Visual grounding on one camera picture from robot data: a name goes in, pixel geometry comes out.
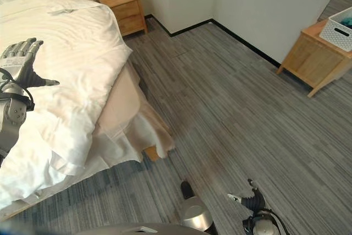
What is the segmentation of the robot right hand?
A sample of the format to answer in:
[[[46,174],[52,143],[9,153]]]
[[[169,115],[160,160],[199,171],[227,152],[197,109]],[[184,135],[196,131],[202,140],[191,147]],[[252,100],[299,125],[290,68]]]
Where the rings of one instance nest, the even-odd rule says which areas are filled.
[[[242,206],[252,211],[253,213],[257,213],[261,210],[264,210],[266,208],[266,202],[263,194],[260,192],[258,186],[255,184],[255,182],[252,179],[248,178],[247,182],[252,188],[251,190],[253,192],[253,196],[241,197],[241,196],[228,193],[227,197],[230,198],[232,201],[241,204]]]

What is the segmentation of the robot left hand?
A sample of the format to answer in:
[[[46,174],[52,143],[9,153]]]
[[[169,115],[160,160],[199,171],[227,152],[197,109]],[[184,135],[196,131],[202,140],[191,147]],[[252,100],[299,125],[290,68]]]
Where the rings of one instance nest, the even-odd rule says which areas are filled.
[[[23,89],[59,85],[59,81],[44,79],[34,71],[36,54],[42,44],[42,40],[32,37],[9,45],[1,54],[1,82],[14,81]]]

